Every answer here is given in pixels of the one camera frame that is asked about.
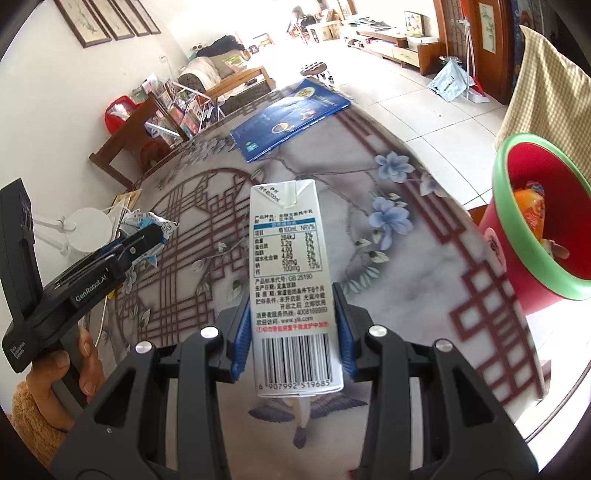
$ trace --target blue flower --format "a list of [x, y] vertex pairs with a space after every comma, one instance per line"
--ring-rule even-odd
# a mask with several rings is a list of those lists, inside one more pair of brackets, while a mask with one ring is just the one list
[[424, 172], [421, 175], [421, 186], [419, 187], [419, 191], [421, 196], [434, 193], [441, 198], [447, 197], [447, 192], [441, 188], [441, 185], [439, 185], [428, 172]]
[[408, 219], [408, 210], [397, 207], [392, 200], [376, 197], [372, 207], [375, 212], [369, 216], [369, 224], [384, 231], [380, 250], [387, 250], [392, 245], [392, 231], [406, 235], [413, 229], [413, 224]]
[[398, 155], [390, 152], [387, 157], [378, 155], [375, 161], [380, 165], [378, 176], [381, 179], [390, 179], [396, 183], [402, 183], [406, 180], [407, 173], [414, 171], [414, 167], [408, 163], [409, 158], [406, 155]]

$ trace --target orange snack bag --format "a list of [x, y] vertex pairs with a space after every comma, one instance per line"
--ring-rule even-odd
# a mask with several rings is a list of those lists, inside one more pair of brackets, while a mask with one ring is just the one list
[[514, 191], [513, 195], [525, 223], [530, 227], [536, 240], [541, 242], [546, 214], [544, 188], [539, 183], [529, 181], [524, 189]]

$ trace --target red bucket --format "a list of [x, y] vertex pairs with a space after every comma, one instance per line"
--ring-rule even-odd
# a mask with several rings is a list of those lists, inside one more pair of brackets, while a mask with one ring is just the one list
[[[534, 237], [517, 207], [513, 190], [526, 182], [545, 192], [544, 238], [570, 252], [552, 257]], [[496, 249], [525, 314], [562, 299], [591, 298], [591, 187], [558, 148], [531, 134], [509, 137], [499, 149], [493, 198], [479, 229], [496, 237]]]

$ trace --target green rim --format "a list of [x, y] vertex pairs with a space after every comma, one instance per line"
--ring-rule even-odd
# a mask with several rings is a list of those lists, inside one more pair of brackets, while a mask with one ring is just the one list
[[575, 277], [558, 265], [535, 239], [517, 207], [509, 180], [507, 158], [510, 150], [521, 143], [539, 145], [556, 155], [576, 175], [581, 185], [591, 195], [591, 186], [587, 180], [558, 148], [536, 135], [517, 134], [507, 138], [496, 155], [492, 179], [496, 214], [513, 250], [527, 270], [542, 285], [565, 299], [586, 300], [591, 297], [591, 280]]

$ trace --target barcode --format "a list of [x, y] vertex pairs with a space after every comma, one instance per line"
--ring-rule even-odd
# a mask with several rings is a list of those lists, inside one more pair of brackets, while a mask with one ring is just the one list
[[263, 338], [265, 386], [333, 381], [328, 333]]

